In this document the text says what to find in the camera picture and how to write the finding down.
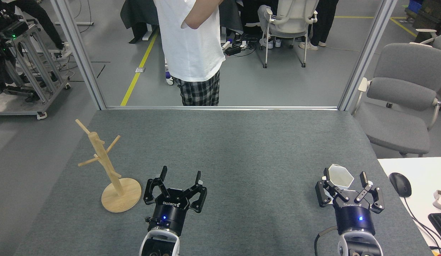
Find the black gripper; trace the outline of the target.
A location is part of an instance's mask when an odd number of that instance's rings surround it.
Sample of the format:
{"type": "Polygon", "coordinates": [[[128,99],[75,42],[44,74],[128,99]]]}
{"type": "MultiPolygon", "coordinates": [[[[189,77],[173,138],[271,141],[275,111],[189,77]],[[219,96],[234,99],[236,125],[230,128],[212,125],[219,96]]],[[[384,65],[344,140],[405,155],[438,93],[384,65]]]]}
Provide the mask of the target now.
{"type": "Polygon", "coordinates": [[[334,199],[338,234],[341,235],[351,230],[364,230],[375,235],[370,210],[377,214],[384,210],[381,188],[368,180],[366,172],[361,172],[360,180],[363,190],[356,196],[354,203],[354,196],[347,196],[347,193],[331,181],[327,167],[324,169],[324,175],[326,179],[316,183],[317,199],[320,207],[326,207],[334,199]],[[364,199],[367,193],[373,196],[372,204],[364,199]]]}
{"type": "Polygon", "coordinates": [[[203,186],[203,182],[200,180],[201,171],[197,172],[195,184],[185,190],[185,196],[181,196],[184,191],[178,188],[166,189],[164,185],[164,179],[168,171],[167,166],[163,166],[159,177],[154,179],[148,179],[144,192],[143,199],[147,205],[156,203],[154,214],[149,220],[149,230],[152,229],[170,229],[180,236],[182,233],[185,216],[189,206],[189,199],[191,199],[196,193],[200,193],[199,199],[193,201],[189,208],[193,209],[196,213],[202,211],[206,196],[207,188],[203,186]],[[157,196],[156,202],[154,201],[153,189],[158,186],[162,194],[157,196]]]}

